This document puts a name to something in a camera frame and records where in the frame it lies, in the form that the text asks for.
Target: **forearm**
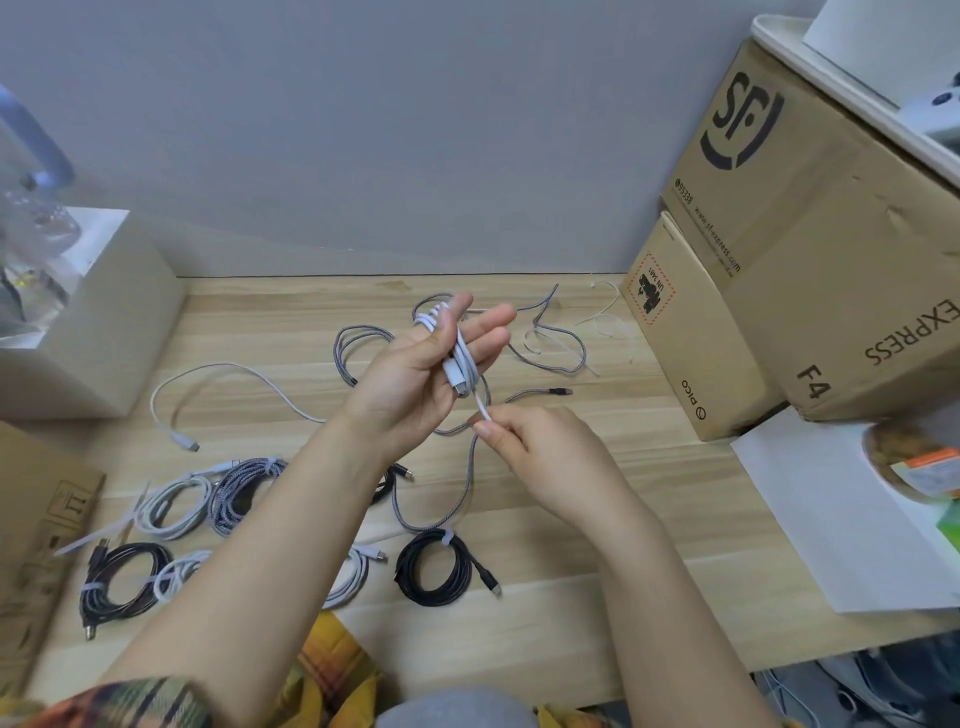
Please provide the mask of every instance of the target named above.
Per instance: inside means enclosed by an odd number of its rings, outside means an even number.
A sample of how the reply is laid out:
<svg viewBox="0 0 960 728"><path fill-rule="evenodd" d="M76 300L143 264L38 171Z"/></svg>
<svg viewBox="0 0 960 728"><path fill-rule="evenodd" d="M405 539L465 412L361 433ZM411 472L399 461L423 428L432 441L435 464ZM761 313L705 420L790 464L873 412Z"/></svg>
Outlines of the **forearm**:
<svg viewBox="0 0 960 728"><path fill-rule="evenodd" d="M776 726L656 515L629 490L585 532L636 726Z"/></svg>
<svg viewBox="0 0 960 728"><path fill-rule="evenodd" d="M323 607L386 465L331 420L104 681L177 675L230 723L257 722Z"/></svg>

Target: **wood grain surface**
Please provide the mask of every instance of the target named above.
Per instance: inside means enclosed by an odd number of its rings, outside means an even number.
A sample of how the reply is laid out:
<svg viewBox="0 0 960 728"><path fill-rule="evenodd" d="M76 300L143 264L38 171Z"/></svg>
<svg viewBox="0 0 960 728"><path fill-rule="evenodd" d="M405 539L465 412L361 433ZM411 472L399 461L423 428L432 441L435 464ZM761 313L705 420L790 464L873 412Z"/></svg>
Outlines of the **wood grain surface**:
<svg viewBox="0 0 960 728"><path fill-rule="evenodd" d="M205 370L168 387L158 403L164 420L176 417L177 428L201 443L199 452L185 452L154 427L148 412L151 391L166 377L204 362L239 362L258 368L302 409L324 417L348 391L331 358L339 328L370 323L400 330L409 326L412 304L437 291L471 290L478 305L523 305L541 299L559 282L543 320L575 327L588 344L588 361L597 374L551 374L506 352L488 374L493 398L503 400L527 387L573 388L575 394L563 404L597 431L633 486L660 514L748 668L779 666L960 624L953 613L834 614L729 445L696 439L626 304L620 301L612 308L626 324L613 338L602 336L590 323L577 325L611 300L609 287L590 287L602 278L192 280L180 321L129 418L27 428L81 452L108 473L95 515L94 526L99 527L119 518L147 480L156 485L230 458L289 457L317 426L299 418L256 378L232 369ZM619 276L606 278L619 281ZM521 314L514 324L516 342L531 318ZM360 346L349 360L351 371L361 376L380 346L379 341ZM550 342L541 346L543 361L567 366L575 361ZM537 399L561 403L559 398ZM471 412L469 402L462 401L449 422ZM415 483L399 485L408 520L430 522L455 502L468 445L466 433L431 436L403 459L417 476ZM371 508L360 538L399 530L385 501ZM391 566L372 564L363 591L338 612L401 693L414 696L483 684L531 703L588 705L618 697L611 639L587 543L539 509L482 444L469 509L458 518L456 530L500 581L503 596L494 597L474 578L456 604L426 609L402 596ZM183 555L198 547L216 547L219 541L202 526L171 546ZM391 563L407 541L409 536L400 536L382 543ZM432 586L444 578L451 556L438 547L426 561L424 581ZM129 594L146 569L146 563L131 564L122 571L117 598ZM159 609L105 625L94 642L85 643L76 607L83 577L83 565L78 565L37 664L32 696L56 700L93 684Z"/></svg>

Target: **plaid sleeve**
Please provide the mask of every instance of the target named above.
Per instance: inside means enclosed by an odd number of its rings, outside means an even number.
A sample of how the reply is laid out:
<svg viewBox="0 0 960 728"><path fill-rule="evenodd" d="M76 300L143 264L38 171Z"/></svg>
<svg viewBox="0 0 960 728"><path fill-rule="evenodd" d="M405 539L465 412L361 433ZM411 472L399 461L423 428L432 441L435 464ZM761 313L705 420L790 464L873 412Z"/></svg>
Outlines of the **plaid sleeve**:
<svg viewBox="0 0 960 728"><path fill-rule="evenodd" d="M185 680L161 677L91 688L34 717L30 728L209 728L213 718Z"/></svg>

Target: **blue handle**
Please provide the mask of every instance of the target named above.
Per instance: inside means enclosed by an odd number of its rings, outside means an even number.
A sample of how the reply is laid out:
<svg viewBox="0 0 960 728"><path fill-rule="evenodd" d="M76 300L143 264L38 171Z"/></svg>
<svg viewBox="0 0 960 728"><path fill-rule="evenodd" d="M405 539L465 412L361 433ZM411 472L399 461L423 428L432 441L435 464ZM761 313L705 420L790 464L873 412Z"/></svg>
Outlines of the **blue handle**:
<svg viewBox="0 0 960 728"><path fill-rule="evenodd" d="M55 190L66 187L73 181L73 165L66 158L66 154L43 130L36 117L1 85L0 119L7 122L7 126L43 167L44 171L33 175L37 187Z"/></svg>

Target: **sf express cardboard box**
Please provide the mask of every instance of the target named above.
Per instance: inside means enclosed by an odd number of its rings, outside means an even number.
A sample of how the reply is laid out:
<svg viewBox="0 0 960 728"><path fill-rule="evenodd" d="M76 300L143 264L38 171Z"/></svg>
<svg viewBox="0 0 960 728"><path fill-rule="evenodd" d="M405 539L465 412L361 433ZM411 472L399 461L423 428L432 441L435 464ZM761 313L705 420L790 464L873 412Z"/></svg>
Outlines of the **sf express cardboard box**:
<svg viewBox="0 0 960 728"><path fill-rule="evenodd" d="M0 695L19 694L104 474L0 423Z"/></svg>
<svg viewBox="0 0 960 728"><path fill-rule="evenodd" d="M810 420L960 384L960 199L752 42L662 197Z"/></svg>
<svg viewBox="0 0 960 728"><path fill-rule="evenodd" d="M621 290L701 440L739 434L782 403L669 213Z"/></svg>

